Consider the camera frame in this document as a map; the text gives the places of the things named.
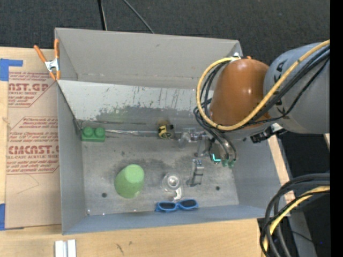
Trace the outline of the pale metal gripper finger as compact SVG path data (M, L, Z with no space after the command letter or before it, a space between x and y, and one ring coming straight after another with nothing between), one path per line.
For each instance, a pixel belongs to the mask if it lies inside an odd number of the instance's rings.
M192 168L190 177L187 180L187 185L189 187L194 187L197 185L202 184L203 175L204 175L205 167L202 163L201 159L193 159L192 160Z
M184 128L180 132L178 139L178 146L185 148L187 144L199 142L207 136L204 130L197 128Z

